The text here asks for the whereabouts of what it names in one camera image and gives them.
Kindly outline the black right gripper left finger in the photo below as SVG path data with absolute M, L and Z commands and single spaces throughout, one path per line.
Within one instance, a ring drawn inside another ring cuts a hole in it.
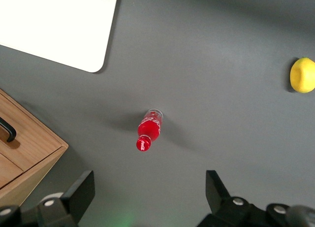
M 92 170 L 85 171 L 63 193 L 46 196 L 37 206 L 40 227 L 77 227 L 95 196 Z

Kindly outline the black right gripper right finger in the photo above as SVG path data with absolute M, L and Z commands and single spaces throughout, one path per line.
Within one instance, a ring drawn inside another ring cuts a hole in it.
M 211 209 L 199 227 L 267 227 L 265 211 L 231 196 L 214 170 L 206 171 L 206 199 Z

